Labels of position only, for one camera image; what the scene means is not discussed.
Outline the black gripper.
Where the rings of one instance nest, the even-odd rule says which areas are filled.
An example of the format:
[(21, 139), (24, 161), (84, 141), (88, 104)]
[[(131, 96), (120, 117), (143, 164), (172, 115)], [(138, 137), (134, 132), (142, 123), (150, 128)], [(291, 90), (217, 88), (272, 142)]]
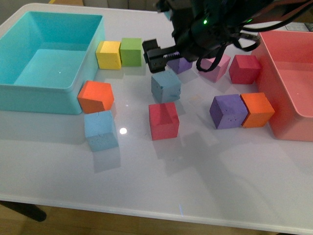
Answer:
[(159, 0), (158, 12), (168, 12), (176, 46), (160, 48), (157, 40), (142, 43), (144, 59), (151, 73), (165, 70), (168, 61), (182, 57), (196, 61), (215, 57), (221, 47), (232, 42), (229, 14), (235, 0)]

